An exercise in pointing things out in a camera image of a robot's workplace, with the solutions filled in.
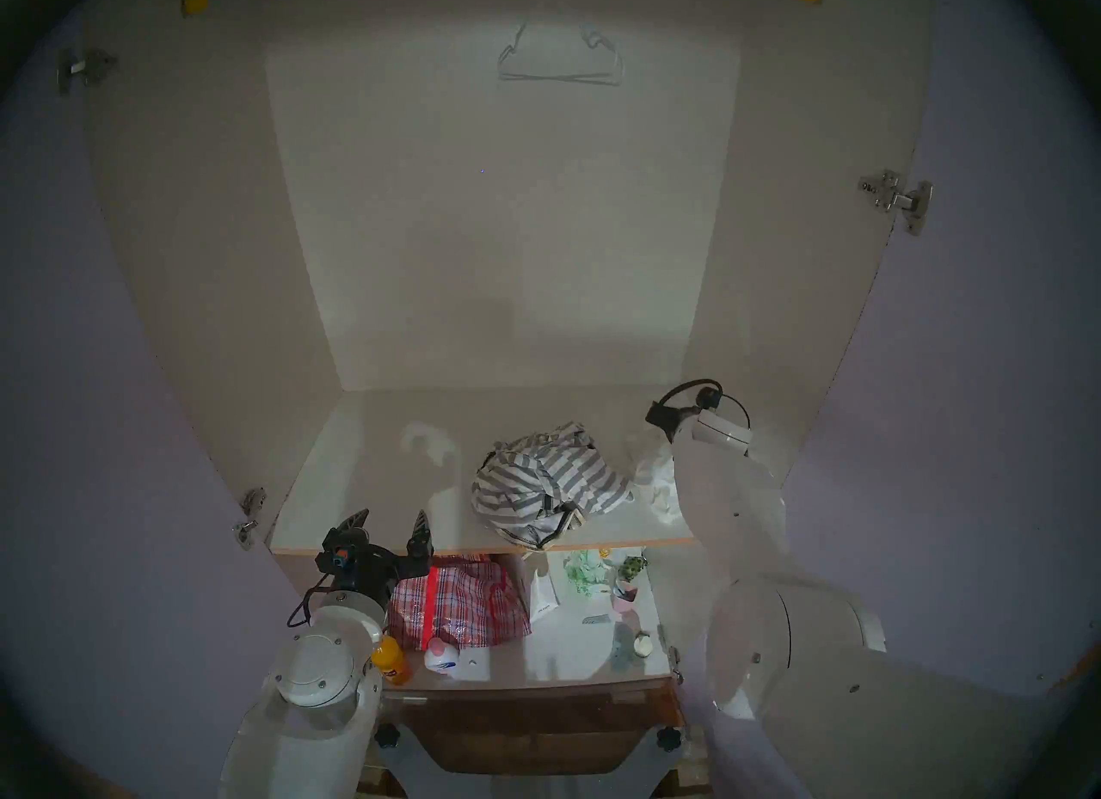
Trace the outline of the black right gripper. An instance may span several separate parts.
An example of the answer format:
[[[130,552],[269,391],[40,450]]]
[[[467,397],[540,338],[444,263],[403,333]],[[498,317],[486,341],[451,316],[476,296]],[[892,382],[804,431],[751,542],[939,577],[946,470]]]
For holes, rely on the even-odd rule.
[[[696,417],[696,406],[677,407],[663,402],[652,402],[646,412],[648,425],[663,433],[668,444],[673,444],[685,420]]]

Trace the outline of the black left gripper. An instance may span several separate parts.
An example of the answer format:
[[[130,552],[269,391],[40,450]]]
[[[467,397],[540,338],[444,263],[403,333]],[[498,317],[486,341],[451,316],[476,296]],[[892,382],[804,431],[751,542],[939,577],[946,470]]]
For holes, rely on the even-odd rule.
[[[333,527],[333,544],[317,552],[315,563],[329,574],[330,592],[349,592],[371,600],[390,600],[397,583],[426,577],[430,568],[430,527],[425,510],[419,510],[406,552],[399,555],[370,543],[366,519],[370,510],[360,510]]]

